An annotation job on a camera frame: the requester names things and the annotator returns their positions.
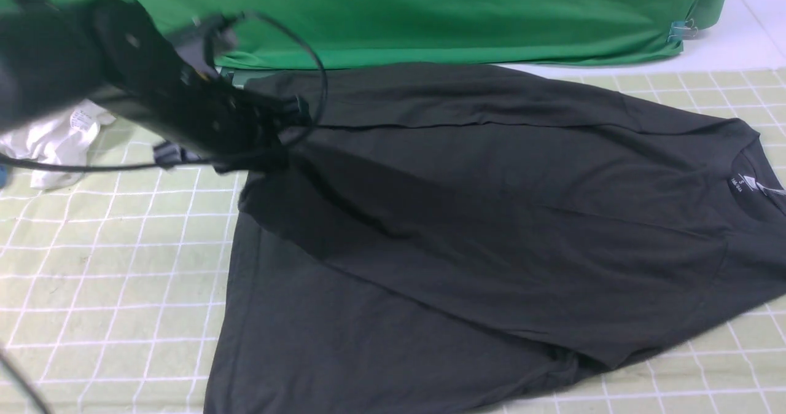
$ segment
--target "black t-shirt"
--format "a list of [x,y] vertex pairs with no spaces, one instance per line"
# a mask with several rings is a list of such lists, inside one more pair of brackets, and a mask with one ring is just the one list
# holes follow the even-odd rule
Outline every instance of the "black t-shirt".
[[743,120],[486,65],[329,81],[292,168],[242,195],[208,414],[461,412],[786,293],[786,197]]

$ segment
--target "table surface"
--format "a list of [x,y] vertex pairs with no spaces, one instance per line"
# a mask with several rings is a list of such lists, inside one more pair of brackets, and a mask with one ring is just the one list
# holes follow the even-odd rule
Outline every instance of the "table surface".
[[[573,80],[741,117],[786,179],[786,69]],[[157,140],[118,120],[93,161],[146,162]],[[0,190],[0,339],[58,414],[201,412],[243,181],[183,168],[93,174],[41,193],[19,171]],[[780,299],[648,363],[479,412],[786,413],[784,333]],[[32,411],[0,377],[6,412]]]

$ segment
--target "green cloth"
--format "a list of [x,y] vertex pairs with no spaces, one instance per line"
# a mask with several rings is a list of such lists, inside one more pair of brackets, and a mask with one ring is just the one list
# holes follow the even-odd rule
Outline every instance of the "green cloth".
[[[677,55],[671,23],[718,20],[723,0],[140,0],[163,30],[213,11],[257,9],[301,34],[330,69],[401,61],[630,64]],[[270,27],[238,28],[244,69],[312,69]]]

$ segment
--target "white cloth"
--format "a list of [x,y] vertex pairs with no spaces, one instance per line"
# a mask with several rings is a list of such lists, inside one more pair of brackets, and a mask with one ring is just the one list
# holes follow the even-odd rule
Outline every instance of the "white cloth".
[[[87,150],[102,125],[115,121],[91,101],[39,118],[31,125],[0,135],[0,152],[16,159],[54,165],[86,165]],[[33,171],[30,187],[50,190],[75,184],[82,173]]]

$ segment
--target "wire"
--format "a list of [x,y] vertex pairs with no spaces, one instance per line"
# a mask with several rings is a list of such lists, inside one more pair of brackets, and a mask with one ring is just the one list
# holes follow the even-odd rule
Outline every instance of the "wire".
[[[325,70],[325,65],[322,64],[322,60],[317,56],[317,53],[311,48],[310,45],[307,44],[303,38],[295,34],[294,31],[290,30],[286,27],[286,25],[281,24],[273,17],[270,17],[266,14],[256,11],[247,11],[241,15],[241,18],[250,17],[256,20],[261,20],[273,27],[277,28],[282,33],[289,36],[292,41],[296,44],[300,45],[303,50],[311,56],[311,59],[314,60],[314,63],[317,65],[317,69],[319,71],[320,76],[320,97],[319,97],[319,104],[317,105],[317,110],[314,113],[314,117],[311,120],[311,124],[303,131],[300,132],[297,136],[293,139],[284,143],[284,148],[292,148],[293,146],[303,142],[303,140],[307,139],[317,128],[317,126],[322,122],[322,117],[325,115],[325,107],[328,103],[328,74]],[[53,165],[53,164],[42,164],[39,162],[32,162],[31,160],[22,160],[22,159],[14,159],[13,157],[8,157],[3,154],[0,154],[0,164],[7,165],[9,167],[15,168],[28,168],[29,170],[42,170],[42,171],[56,171],[56,173],[108,173],[109,171],[131,171],[131,170],[148,170],[149,168],[164,168],[167,170],[168,168],[174,168],[181,165],[210,165],[211,163],[227,163],[227,162],[235,162],[236,160],[245,160],[254,157],[260,157],[266,155],[270,149],[263,149],[263,150],[256,150],[252,152],[247,152],[245,154],[236,154],[232,157],[222,158],[220,160],[186,160],[185,162],[176,162],[174,164],[159,164],[159,163],[149,163],[149,164],[137,164],[137,165]],[[11,379],[18,384],[22,391],[30,397],[32,402],[36,405],[38,411],[41,414],[52,414],[52,411],[48,408],[47,404],[44,402],[43,398],[36,392],[30,383],[23,377],[23,375],[14,367],[11,363],[9,358],[3,352],[2,346],[0,346],[0,364],[2,364],[2,368],[6,370],[6,372],[10,375]]]
[[[277,30],[281,31],[282,33],[289,36],[295,44],[299,45],[303,50],[308,53],[311,59],[314,61],[314,64],[317,65],[317,70],[319,71],[319,78],[320,78],[320,95],[319,95],[319,104],[317,105],[317,110],[314,113],[314,117],[311,120],[311,124],[303,131],[300,132],[297,136],[292,138],[291,140],[287,141],[283,144],[285,149],[290,149],[293,146],[303,142],[306,140],[314,130],[317,129],[317,126],[322,122],[322,117],[325,115],[325,107],[328,103],[328,73],[325,70],[325,65],[322,63],[322,59],[319,58],[317,52],[314,51],[314,48],[311,45],[308,45],[308,42],[305,39],[301,38],[297,33],[294,33],[290,28],[286,25],[281,24],[280,21],[276,20],[275,18],[264,14],[259,11],[248,10],[245,11],[239,16],[239,19],[256,19],[266,24],[272,25],[273,27],[277,28]],[[246,153],[241,154],[233,154],[229,157],[221,157],[221,158],[213,158],[213,159],[202,159],[202,160],[184,160],[184,162],[176,162],[173,164],[160,164],[160,163],[148,163],[148,164],[138,164],[138,165],[52,165],[52,164],[42,164],[39,162],[32,162],[31,160],[22,160],[22,159],[14,159],[13,157],[8,157],[5,155],[0,154],[0,164],[7,165],[9,167],[14,168],[27,168],[28,170],[40,170],[40,171],[55,171],[56,173],[110,173],[111,171],[136,171],[136,170],[149,170],[149,168],[163,168],[164,170],[168,170],[169,168],[179,167],[181,165],[210,165],[210,164],[227,164],[233,162],[240,162],[241,160],[253,159],[256,157],[266,156],[270,153],[270,149],[261,149],[261,150],[253,150],[248,151]]]
[[148,170],[149,168],[174,168],[180,165],[207,165],[207,160],[186,160],[174,164],[149,164],[135,165],[54,165],[32,162],[32,160],[14,159],[0,154],[0,165],[7,165],[14,168],[27,168],[28,170],[56,171],[57,173],[110,173],[110,171],[135,171]]
[[16,367],[14,367],[14,364],[11,363],[11,360],[8,358],[8,356],[6,356],[2,346],[0,346],[0,364],[2,364],[2,369],[4,369],[11,377],[11,380],[13,380],[17,385],[21,386],[22,391],[24,391],[25,394],[27,394],[28,397],[33,400],[33,403],[36,405],[37,410],[41,412],[41,414],[52,414],[52,411],[47,406],[47,403],[44,402],[43,398],[36,392],[30,383],[25,380],[22,373],[19,372]]
[[[292,31],[289,27],[281,24],[281,22],[276,20],[275,18],[255,10],[248,10],[243,12],[243,14],[241,14],[241,19],[247,19],[247,18],[253,18],[261,22],[264,22],[268,25],[272,25],[281,33],[284,33],[286,34],[286,36],[289,36],[289,39],[295,42],[295,44],[299,45],[300,48],[305,50],[306,53],[308,53],[308,55],[311,57],[312,61],[314,61],[314,64],[317,65],[317,70],[319,72],[319,80],[320,80],[319,104],[317,105],[317,111],[314,113],[314,117],[311,119],[311,124],[308,126],[308,128],[301,131],[300,134],[298,134],[297,136],[295,136],[294,138],[283,144],[284,148],[290,149],[293,146],[296,146],[297,144],[303,142],[309,136],[311,136],[311,134],[314,133],[314,131],[317,129],[320,123],[322,123],[322,117],[325,115],[325,109],[328,104],[328,73],[325,70],[325,65],[322,63],[322,59],[319,58],[317,52],[314,51],[314,48],[312,48],[311,45],[308,45],[308,42],[306,42],[305,39],[300,37],[297,33],[294,33],[294,31]],[[248,151],[246,153],[233,154],[230,157],[222,157],[221,159],[212,159],[211,162],[216,162],[216,163],[237,162],[238,160],[245,160],[245,159],[264,156],[269,152],[270,149]]]

